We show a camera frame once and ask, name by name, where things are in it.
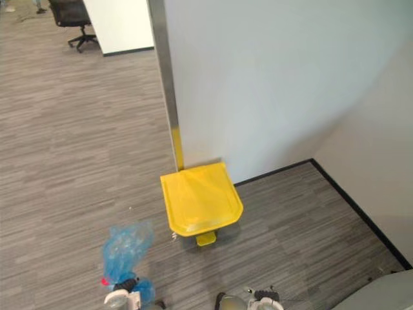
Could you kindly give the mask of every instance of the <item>red object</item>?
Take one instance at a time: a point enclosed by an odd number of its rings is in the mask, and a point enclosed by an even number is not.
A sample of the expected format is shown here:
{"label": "red object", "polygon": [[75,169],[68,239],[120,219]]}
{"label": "red object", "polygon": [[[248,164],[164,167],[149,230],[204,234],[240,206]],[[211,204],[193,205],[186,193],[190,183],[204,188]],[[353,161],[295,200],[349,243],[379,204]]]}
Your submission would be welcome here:
{"label": "red object", "polygon": [[102,283],[102,285],[104,285],[104,286],[108,286],[108,285],[109,285],[108,280],[106,280],[105,278],[102,278],[101,283]]}

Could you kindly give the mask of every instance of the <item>black office chair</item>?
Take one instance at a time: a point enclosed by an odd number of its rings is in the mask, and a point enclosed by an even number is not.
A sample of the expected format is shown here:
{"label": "black office chair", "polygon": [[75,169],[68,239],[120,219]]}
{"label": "black office chair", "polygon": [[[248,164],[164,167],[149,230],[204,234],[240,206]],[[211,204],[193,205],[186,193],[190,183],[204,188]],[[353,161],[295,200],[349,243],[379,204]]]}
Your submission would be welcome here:
{"label": "black office chair", "polygon": [[76,49],[81,53],[80,46],[84,42],[98,43],[94,34],[85,34],[85,26],[90,25],[90,19],[83,0],[49,0],[49,3],[57,26],[81,27],[82,35],[69,40],[70,47],[78,41]]}

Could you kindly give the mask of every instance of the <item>metal wall trim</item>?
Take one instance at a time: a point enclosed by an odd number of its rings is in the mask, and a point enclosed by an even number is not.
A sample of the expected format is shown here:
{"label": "metal wall trim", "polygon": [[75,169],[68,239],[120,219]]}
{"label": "metal wall trim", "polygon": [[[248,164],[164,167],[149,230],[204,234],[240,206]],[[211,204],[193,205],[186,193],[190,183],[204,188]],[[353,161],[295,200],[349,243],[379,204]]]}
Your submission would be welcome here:
{"label": "metal wall trim", "polygon": [[174,77],[170,58],[168,29],[166,25],[165,0],[148,0],[149,14],[152,22],[155,51],[161,73],[163,94],[170,127],[172,147],[177,171],[184,167],[181,133],[179,131],[178,111],[176,107]]}

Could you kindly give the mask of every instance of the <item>black baseboard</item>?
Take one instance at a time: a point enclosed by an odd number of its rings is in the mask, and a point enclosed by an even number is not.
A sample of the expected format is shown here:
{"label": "black baseboard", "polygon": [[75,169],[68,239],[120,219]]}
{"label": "black baseboard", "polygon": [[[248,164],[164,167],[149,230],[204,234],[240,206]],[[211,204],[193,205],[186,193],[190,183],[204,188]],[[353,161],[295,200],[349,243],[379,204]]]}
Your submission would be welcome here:
{"label": "black baseboard", "polygon": [[264,173],[264,174],[260,174],[259,176],[254,176],[253,178],[247,179],[247,180],[245,180],[245,181],[241,181],[241,182],[239,182],[239,183],[235,183],[234,186],[240,186],[240,185],[242,185],[242,184],[247,184],[247,183],[250,183],[250,182],[252,182],[252,181],[256,181],[256,180],[265,178],[266,176],[271,176],[271,175],[273,175],[273,174],[275,174],[275,173],[279,173],[279,172],[281,172],[281,171],[289,170],[289,169],[291,169],[291,168],[300,166],[300,165],[302,165],[302,164],[304,164],[304,163],[310,163],[310,162],[311,162],[311,160],[299,161],[298,163],[293,163],[292,165],[288,165],[288,166],[282,167],[282,168],[280,168],[280,169],[276,169],[276,170],[273,170],[273,171],[270,171],[270,172],[267,172],[267,173]]}
{"label": "black baseboard", "polygon": [[143,47],[143,48],[135,48],[134,50],[121,50],[120,52],[113,52],[113,53],[103,54],[103,57],[123,55],[123,54],[129,54],[129,53],[136,53],[136,52],[142,52],[144,50],[154,50],[154,49],[155,49],[155,47],[150,46],[150,47]]}
{"label": "black baseboard", "polygon": [[341,197],[352,207],[352,209],[360,216],[360,218],[370,227],[374,234],[383,242],[387,249],[396,257],[399,263],[406,270],[412,269],[412,265],[400,253],[394,244],[386,237],[383,231],[372,221],[372,219],[360,208],[360,206],[337,184],[336,181],[322,168],[322,166],[312,158],[311,163],[323,175],[323,177],[333,186],[333,188],[340,194]]}
{"label": "black baseboard", "polygon": [[292,165],[270,171],[268,173],[262,174],[260,176],[256,176],[254,178],[250,178],[248,180],[236,183],[235,186],[240,186],[252,181],[256,181],[261,178],[265,178],[266,176],[270,176],[275,173],[279,173],[281,171],[285,171],[297,166],[300,166],[304,163],[311,163],[320,173],[321,175],[333,186],[333,188],[340,194],[341,197],[351,206],[351,208],[360,216],[360,218],[370,227],[373,233],[380,239],[381,242],[387,247],[387,249],[396,257],[399,263],[405,268],[406,270],[412,269],[412,265],[407,261],[407,259],[400,253],[399,250],[394,246],[394,244],[386,237],[383,231],[372,221],[371,218],[360,208],[360,206],[337,184],[336,181],[322,168],[322,166],[314,159],[310,158],[309,160],[303,160],[299,163],[294,163]]}

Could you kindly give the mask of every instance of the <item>yellow pedal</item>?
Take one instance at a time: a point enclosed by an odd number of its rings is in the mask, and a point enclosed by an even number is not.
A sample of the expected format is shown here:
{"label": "yellow pedal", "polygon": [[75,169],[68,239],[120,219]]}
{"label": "yellow pedal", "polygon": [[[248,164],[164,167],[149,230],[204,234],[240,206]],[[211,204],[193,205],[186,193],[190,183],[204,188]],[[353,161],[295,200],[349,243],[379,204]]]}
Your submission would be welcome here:
{"label": "yellow pedal", "polygon": [[196,244],[200,247],[214,243],[215,241],[217,241],[217,235],[214,231],[196,236]]}

